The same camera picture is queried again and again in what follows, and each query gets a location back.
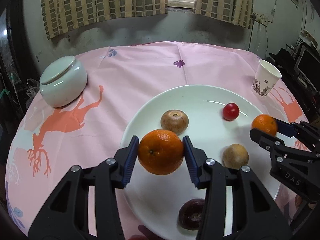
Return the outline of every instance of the white plate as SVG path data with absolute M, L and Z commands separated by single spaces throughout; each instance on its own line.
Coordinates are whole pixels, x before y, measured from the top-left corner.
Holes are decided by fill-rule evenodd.
M 221 116 L 225 104 L 236 103 L 239 117 L 228 122 Z M 127 147 L 133 135 L 141 140 L 148 132 L 161 129 L 160 118 L 171 109 L 184 111 L 189 126 L 179 135 L 190 136 L 194 147 L 203 149 L 208 157 L 222 163 L 224 149 L 233 143 L 243 145 L 249 153 L 249 166 L 262 181 L 273 199 L 280 183 L 269 175 L 271 161 L 269 152 L 260 148 L 249 137 L 253 119 L 261 111 L 245 98 L 223 88 L 188 85 L 163 92 L 147 102 L 128 124 L 121 147 Z M 279 135 L 287 146 L 292 141 Z M 158 176 L 147 172 L 136 161 L 125 196 L 133 213 L 144 225 L 166 240 L 194 240 L 197 231 L 184 230 L 177 225 L 181 206 L 192 198 L 205 198 L 205 190 L 197 190 L 191 183 L 185 160 L 173 173 Z M 232 189 L 227 187 L 225 235 L 232 229 Z

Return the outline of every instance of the jar lid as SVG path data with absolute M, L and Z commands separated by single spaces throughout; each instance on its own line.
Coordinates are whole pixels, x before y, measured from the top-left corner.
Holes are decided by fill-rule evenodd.
M 43 85 L 51 83 L 59 75 L 66 71 L 74 61 L 75 56 L 66 56 L 52 62 L 42 73 L 40 77 L 40 83 Z

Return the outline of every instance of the gray wall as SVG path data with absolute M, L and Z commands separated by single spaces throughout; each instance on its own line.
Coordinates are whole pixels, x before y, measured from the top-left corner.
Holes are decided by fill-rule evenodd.
M 271 10 L 275 0 L 254 0 L 254 12 L 265 14 L 272 20 Z M 40 73 L 51 62 L 66 55 L 77 55 L 92 49 L 107 46 L 133 45 L 155 41 L 185 41 L 209 43 L 235 49 L 248 49 L 251 30 L 195 15 L 190 10 L 170 8 L 167 15 L 121 18 L 92 24 L 64 35 L 47 40 L 41 14 L 40 0 L 23 0 L 24 20 L 32 56 Z M 319 35 L 320 19 L 316 11 L 315 20 L 306 30 Z M 294 45 L 300 33 L 302 0 L 299 8 L 291 0 L 277 0 L 273 23 L 268 23 L 268 50 L 266 30 L 254 24 L 250 51 L 261 58 L 277 53 L 285 45 Z

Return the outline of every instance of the purple flower print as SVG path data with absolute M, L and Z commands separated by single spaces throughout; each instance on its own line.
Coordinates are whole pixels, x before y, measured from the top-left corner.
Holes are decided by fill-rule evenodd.
M 110 54 L 108 55 L 108 57 L 112 57 L 112 56 L 115 56 L 117 55 L 117 51 L 115 49 L 111 49 L 109 50 Z
M 179 60 L 173 63 L 174 65 L 176 65 L 177 67 L 181 68 L 182 66 L 184 66 L 184 62 L 183 60 Z
M 8 187 L 9 187 L 9 183 L 5 181 L 5 194 L 7 198 L 7 207 L 8 207 L 9 216 L 11 217 L 13 222 L 17 225 L 17 227 L 20 228 L 20 230 L 25 229 L 23 223 L 19 219 L 23 217 L 23 212 L 17 207 L 12 208 L 8 198 Z

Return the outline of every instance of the electrical cable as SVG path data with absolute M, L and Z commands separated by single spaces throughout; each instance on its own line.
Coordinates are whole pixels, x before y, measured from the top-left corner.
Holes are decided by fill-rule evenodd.
M 253 26 L 254 26 L 254 20 L 253 20 L 253 23 L 252 23 L 252 29 L 251 29 L 251 34 L 250 34 L 249 47 L 248 47 L 247 51 L 249 51 L 250 46 L 251 46 L 251 38 L 252 38 Z
M 305 4 L 306 4 L 306 19 L 304 21 L 304 27 L 303 27 L 303 33 L 304 33 L 304 30 L 306 29 L 306 22 L 307 22 L 307 14 L 308 14 L 308 9 L 307 9 L 307 1 L 304 0 Z
M 300 46 L 301 43 L 303 43 L 303 40 L 298 42 L 297 48 Z
M 259 23 L 259 36 L 261 36 L 261 23 Z M 259 46 L 260 46 L 260 43 L 261 43 L 261 37 L 260 37 L 260 41 L 259 41 L 259 44 L 258 44 L 258 48 L 257 48 L 257 53 L 258 53 L 258 50 L 259 50 Z
M 267 49 L 266 49 L 266 52 L 265 52 L 265 54 L 264 54 L 264 58 L 267 57 L 267 50 L 268 50 L 268 46 L 269 46 L 267 27 L 266 27 L 266 35 L 267 35 Z
M 311 22 L 313 22 L 313 20 L 315 19 L 315 8 L 313 7 L 312 4 L 311 4 L 311 9 L 312 9 L 312 12 L 310 15 L 310 19 L 311 19 Z
M 13 85 L 14 92 L 15 92 L 16 97 L 17 97 L 17 101 L 19 103 L 20 110 L 21 110 L 22 114 L 24 115 L 25 113 L 23 112 L 23 109 L 22 109 L 21 104 L 20 104 L 20 100 L 19 100 L 19 97 L 18 97 L 18 92 L 17 92 L 17 89 L 16 89 L 16 85 L 14 83 L 13 73 L 12 72 L 11 72 L 11 80 L 12 80 L 12 85 Z
M 271 13 L 272 13 L 272 23 L 273 23 L 273 18 L 275 17 L 275 12 L 276 12 L 276 6 L 277 6 L 277 0 L 275 0 L 275 6 L 273 7 Z
M 300 33 L 302 32 L 302 26 L 303 26 L 303 15 L 304 15 L 304 5 L 303 5 L 303 0 L 302 0 L 302 17 L 301 17 L 301 28 L 300 28 Z M 296 50 L 296 47 L 297 47 L 297 43 L 299 41 L 299 38 L 300 38 L 300 33 L 298 35 L 298 39 L 294 45 L 294 50 Z

